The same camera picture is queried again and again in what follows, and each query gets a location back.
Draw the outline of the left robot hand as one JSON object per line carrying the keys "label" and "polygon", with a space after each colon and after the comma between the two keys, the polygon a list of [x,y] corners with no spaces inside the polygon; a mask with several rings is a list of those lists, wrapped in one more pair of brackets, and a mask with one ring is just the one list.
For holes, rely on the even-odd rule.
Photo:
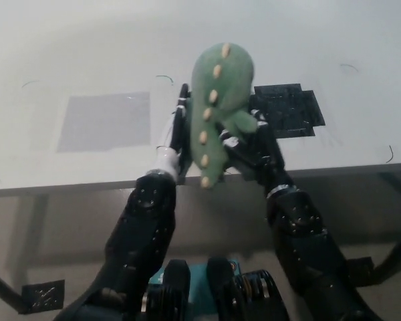
{"label": "left robot hand", "polygon": [[178,182],[181,172],[180,156],[187,137],[186,103],[188,98],[189,86],[184,83],[180,89],[176,108],[165,126],[162,140],[156,147],[156,162],[153,166],[154,171],[169,175],[175,183]]}

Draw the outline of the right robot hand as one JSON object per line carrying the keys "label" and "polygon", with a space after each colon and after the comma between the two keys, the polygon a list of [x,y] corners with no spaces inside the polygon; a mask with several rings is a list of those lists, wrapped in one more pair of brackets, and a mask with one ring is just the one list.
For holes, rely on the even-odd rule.
{"label": "right robot hand", "polygon": [[256,180],[264,188],[268,199],[296,192],[297,187],[285,170],[285,161],[272,127],[262,111],[252,109],[251,115],[257,121],[256,131],[239,138],[222,124],[216,124],[230,164],[245,179]]}

